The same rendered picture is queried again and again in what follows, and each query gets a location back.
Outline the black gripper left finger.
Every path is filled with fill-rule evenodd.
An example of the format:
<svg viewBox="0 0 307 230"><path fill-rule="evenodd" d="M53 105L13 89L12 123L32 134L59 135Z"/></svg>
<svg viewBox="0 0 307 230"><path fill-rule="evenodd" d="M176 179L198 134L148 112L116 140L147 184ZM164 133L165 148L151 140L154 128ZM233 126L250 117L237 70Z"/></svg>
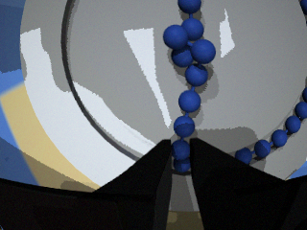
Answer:
<svg viewBox="0 0 307 230"><path fill-rule="evenodd" d="M172 142L161 139L97 191L0 179L3 230L166 230L173 188Z"/></svg>

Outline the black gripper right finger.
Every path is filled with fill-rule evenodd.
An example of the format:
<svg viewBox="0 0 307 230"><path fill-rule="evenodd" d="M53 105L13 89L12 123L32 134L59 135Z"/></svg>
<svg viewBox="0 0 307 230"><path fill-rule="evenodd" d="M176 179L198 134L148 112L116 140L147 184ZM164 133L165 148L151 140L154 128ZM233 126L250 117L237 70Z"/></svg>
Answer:
<svg viewBox="0 0 307 230"><path fill-rule="evenodd" d="M199 138L189 145L203 230L295 230L307 219L307 175L279 179Z"/></svg>

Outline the white round bead board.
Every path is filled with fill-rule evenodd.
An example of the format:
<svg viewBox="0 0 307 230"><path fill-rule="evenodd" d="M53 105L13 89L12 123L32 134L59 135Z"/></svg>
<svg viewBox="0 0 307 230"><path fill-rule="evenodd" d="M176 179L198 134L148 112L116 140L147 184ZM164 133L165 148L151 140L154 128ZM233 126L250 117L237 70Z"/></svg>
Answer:
<svg viewBox="0 0 307 230"><path fill-rule="evenodd" d="M307 87L300 0L201 0L193 14L215 46L204 64L195 133L234 156L287 130ZM162 36L189 19L177 0L26 0L20 64L38 121L62 156L103 187L161 139L180 139L177 99L192 89ZM249 165L287 180L307 161L307 118Z"/></svg>

